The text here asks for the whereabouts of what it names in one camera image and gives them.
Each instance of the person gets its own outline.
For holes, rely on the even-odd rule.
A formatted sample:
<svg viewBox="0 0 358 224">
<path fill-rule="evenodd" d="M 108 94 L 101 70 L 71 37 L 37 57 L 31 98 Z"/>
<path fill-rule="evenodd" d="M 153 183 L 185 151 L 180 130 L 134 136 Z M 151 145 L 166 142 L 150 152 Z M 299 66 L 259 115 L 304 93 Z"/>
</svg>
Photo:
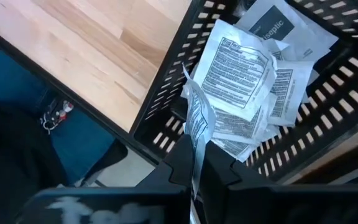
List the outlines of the person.
<svg viewBox="0 0 358 224">
<path fill-rule="evenodd" d="M 0 51 L 0 223 L 39 190 L 79 181 L 115 141 L 77 107 L 49 135 L 39 118 L 56 97 Z"/>
</svg>

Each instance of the blue jeans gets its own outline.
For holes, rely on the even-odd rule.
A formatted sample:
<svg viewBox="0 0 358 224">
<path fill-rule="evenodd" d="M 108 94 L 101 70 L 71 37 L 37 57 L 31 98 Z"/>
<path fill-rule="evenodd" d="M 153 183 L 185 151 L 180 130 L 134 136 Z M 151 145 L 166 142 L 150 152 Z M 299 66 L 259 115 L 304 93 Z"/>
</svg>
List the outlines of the blue jeans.
<svg viewBox="0 0 358 224">
<path fill-rule="evenodd" d="M 55 97 L 42 80 L 0 52 L 0 102 L 36 118 Z M 71 184 L 84 177 L 115 140 L 79 108 L 74 108 L 50 135 Z"/>
</svg>

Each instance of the black plastic basket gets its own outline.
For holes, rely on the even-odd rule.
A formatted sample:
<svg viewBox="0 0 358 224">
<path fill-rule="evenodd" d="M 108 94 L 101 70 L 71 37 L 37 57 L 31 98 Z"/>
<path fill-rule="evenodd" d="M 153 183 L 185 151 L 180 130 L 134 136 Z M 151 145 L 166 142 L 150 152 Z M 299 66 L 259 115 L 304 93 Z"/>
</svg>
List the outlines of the black plastic basket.
<svg viewBox="0 0 358 224">
<path fill-rule="evenodd" d="M 288 1 L 304 15 L 339 37 L 314 69 L 319 78 L 307 88 L 311 103 L 300 106 L 295 128 L 263 142 L 246 161 L 260 174 L 283 182 L 358 131 L 358 1 Z M 217 18 L 235 22 L 235 1 L 193 0 L 144 103 L 134 127 L 135 139 L 164 157 L 183 134 L 184 118 L 171 109 L 189 70 L 200 59 Z"/>
</svg>

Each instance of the wooden table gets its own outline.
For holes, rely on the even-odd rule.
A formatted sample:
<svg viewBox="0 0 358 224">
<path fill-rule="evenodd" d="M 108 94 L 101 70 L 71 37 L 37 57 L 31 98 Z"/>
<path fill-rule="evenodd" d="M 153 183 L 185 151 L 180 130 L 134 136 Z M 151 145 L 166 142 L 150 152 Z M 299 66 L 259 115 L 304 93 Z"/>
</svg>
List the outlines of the wooden table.
<svg viewBox="0 0 358 224">
<path fill-rule="evenodd" d="M 191 0 L 0 0 L 0 36 L 130 131 Z"/>
</svg>

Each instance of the keychain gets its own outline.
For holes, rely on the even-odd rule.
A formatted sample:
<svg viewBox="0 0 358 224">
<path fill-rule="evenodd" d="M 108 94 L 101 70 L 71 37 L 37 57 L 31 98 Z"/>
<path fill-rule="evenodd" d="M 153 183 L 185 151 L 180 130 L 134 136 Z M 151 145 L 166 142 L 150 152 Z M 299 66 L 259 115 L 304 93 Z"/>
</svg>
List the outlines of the keychain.
<svg viewBox="0 0 358 224">
<path fill-rule="evenodd" d="M 53 100 L 48 106 L 48 110 L 40 118 L 42 127 L 50 134 L 51 130 L 67 118 L 67 114 L 73 108 L 74 106 L 67 100 Z"/>
</svg>

